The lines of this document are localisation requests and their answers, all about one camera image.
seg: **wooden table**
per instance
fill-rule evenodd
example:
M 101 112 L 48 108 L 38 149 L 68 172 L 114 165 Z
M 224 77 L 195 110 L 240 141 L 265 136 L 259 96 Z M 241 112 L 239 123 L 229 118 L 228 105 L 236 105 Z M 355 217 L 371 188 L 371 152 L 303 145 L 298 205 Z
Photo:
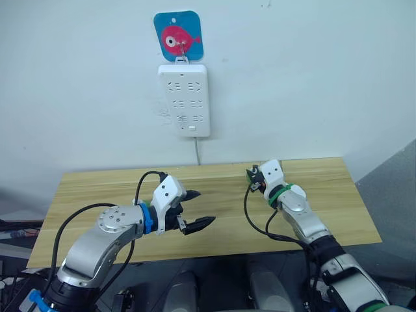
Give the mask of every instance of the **wooden table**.
M 201 216 L 216 216 L 216 220 L 203 231 L 188 236 L 179 231 L 169 231 L 162 236 L 154 233 L 143 236 L 136 241 L 131 261 L 297 249 L 293 243 L 276 242 L 265 237 L 247 223 L 242 207 L 247 188 L 245 169 L 251 168 L 253 163 L 155 168 L 176 176 L 188 189 L 202 193 L 202 196 L 183 204 L 186 220 L 193 221 Z M 312 209 L 340 244 L 381 242 L 341 158 L 282 161 L 281 165 L 286 182 L 299 184 L 305 189 Z M 74 211 L 98 202 L 129 205 L 135 195 L 138 179 L 148 170 L 149 168 L 64 174 L 28 267 L 50 266 L 57 229 Z M 148 176 L 140 197 L 144 200 L 151 199 L 157 184 L 156 176 Z M 59 245 L 59 264 L 77 237 L 93 226 L 103 209 L 86 211 L 67 226 Z M 255 223 L 263 228 L 272 214 L 272 209 L 259 192 L 250 193 L 248 210 Z M 293 236 L 291 227 L 280 214 L 275 217 L 270 230 Z M 119 253 L 117 263 L 124 261 L 128 248 L 126 246 Z

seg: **gray floor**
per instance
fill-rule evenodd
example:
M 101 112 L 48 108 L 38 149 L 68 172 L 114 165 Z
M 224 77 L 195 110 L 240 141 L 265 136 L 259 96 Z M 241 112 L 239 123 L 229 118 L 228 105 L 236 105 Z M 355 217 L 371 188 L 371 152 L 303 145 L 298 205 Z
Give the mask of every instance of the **gray floor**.
M 376 278 L 392 303 L 400 305 L 408 303 L 416 287 L 415 160 L 416 142 L 413 141 L 356 184 L 383 243 L 346 248 Z M 201 312 L 244 309 L 249 307 L 245 265 L 252 259 L 264 263 L 279 276 L 296 310 L 301 311 L 300 282 L 306 275 L 301 252 L 131 265 L 104 295 L 100 308 L 110 311 L 113 295 L 123 287 L 136 285 L 140 307 L 137 311 L 160 311 L 174 277 L 184 270 L 192 270 L 200 284 Z

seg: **power outlet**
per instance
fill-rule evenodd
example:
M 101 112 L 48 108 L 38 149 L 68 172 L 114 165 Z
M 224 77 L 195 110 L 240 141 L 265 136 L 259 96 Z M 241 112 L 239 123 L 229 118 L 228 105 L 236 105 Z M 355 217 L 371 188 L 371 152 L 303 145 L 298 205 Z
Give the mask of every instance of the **power outlet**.
M 201 64 L 160 65 L 158 76 L 178 135 L 209 137 L 207 68 Z

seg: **blue sticker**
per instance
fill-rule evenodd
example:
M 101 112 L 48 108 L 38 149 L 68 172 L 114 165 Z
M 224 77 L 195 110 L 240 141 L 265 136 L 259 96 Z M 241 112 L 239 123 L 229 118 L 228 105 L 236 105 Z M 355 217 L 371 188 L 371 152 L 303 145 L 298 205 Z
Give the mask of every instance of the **blue sticker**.
M 200 17 L 194 11 L 158 13 L 153 19 L 163 56 L 170 62 L 183 52 L 189 60 L 203 57 Z

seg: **white wall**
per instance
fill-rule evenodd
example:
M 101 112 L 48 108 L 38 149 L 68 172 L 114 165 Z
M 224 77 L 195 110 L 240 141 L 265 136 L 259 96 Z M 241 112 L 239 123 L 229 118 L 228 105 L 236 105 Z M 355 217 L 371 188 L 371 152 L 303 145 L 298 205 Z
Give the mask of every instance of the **white wall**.
M 1 191 L 47 207 L 63 172 L 194 164 L 153 28 L 187 9 L 209 70 L 203 163 L 343 156 L 358 180 L 416 137 L 413 0 L 3 0 Z

